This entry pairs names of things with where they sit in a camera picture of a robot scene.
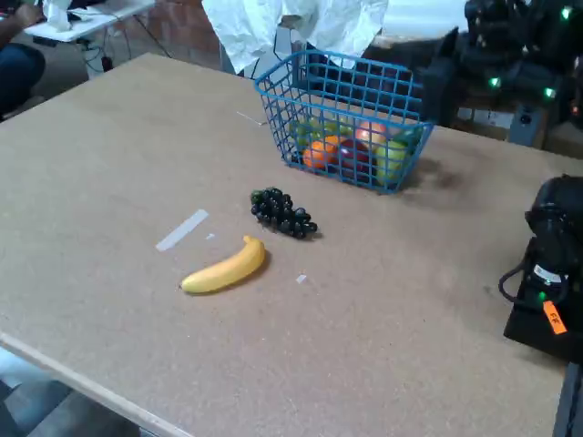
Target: red apple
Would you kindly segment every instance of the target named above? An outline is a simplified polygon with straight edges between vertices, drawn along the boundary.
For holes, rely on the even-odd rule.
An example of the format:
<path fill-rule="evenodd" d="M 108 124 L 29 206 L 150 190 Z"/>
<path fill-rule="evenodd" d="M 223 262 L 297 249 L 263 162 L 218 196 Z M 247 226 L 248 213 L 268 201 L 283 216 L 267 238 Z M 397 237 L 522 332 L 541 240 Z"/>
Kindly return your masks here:
<path fill-rule="evenodd" d="M 377 147 L 386 144 L 386 125 L 363 121 L 356 129 L 355 137 L 362 141 L 365 146 L 372 146 L 371 149 L 374 151 Z"/>
<path fill-rule="evenodd" d="M 354 171 L 356 170 L 356 178 L 361 182 L 368 183 L 373 160 L 368 147 L 360 141 L 349 138 L 340 143 L 339 151 L 342 176 L 354 180 Z"/>

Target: orange label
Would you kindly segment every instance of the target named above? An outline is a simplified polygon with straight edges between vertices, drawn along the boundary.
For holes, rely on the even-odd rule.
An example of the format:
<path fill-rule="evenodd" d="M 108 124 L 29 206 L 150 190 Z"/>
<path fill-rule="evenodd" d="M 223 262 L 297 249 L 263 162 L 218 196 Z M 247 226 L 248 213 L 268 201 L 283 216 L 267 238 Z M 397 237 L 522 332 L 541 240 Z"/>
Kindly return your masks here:
<path fill-rule="evenodd" d="M 546 300 L 545 303 L 543 303 L 543 310 L 545 311 L 545 314 L 547 314 L 548 322 L 556 334 L 564 334 L 567 332 L 567 328 L 565 328 L 565 324 L 558 315 L 557 308 L 553 302 Z"/>

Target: banana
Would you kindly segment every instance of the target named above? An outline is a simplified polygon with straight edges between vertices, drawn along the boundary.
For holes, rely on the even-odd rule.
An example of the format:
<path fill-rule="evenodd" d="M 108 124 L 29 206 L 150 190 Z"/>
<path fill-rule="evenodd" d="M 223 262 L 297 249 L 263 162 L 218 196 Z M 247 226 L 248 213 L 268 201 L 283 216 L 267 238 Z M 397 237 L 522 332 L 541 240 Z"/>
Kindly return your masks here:
<path fill-rule="evenodd" d="M 237 282 L 258 269 L 265 260 L 265 246 L 260 239 L 246 235 L 245 247 L 236 255 L 186 277 L 180 287 L 191 294 L 209 293 Z"/>

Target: blue wire basket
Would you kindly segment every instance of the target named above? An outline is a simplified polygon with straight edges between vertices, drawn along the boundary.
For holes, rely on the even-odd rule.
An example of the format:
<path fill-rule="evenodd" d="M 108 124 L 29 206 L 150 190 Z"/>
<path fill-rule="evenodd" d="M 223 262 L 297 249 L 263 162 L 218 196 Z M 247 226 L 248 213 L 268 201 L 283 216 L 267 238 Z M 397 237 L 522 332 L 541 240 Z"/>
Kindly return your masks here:
<path fill-rule="evenodd" d="M 421 86 L 403 66 L 304 50 L 255 87 L 288 166 L 383 193 L 401 187 L 433 130 L 419 119 Z"/>

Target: bunch of grapes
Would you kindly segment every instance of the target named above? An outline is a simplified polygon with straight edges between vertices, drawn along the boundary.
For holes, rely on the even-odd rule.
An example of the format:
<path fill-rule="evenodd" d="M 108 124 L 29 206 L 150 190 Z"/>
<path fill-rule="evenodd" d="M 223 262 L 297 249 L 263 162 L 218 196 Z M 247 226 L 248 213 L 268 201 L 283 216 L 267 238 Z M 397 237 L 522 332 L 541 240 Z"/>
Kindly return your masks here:
<path fill-rule="evenodd" d="M 251 193 L 251 214 L 265 225 L 272 225 L 279 232 L 296 239 L 305 239 L 307 234 L 318 230 L 311 222 L 312 216 L 304 208 L 293 208 L 292 197 L 280 189 L 266 188 Z"/>

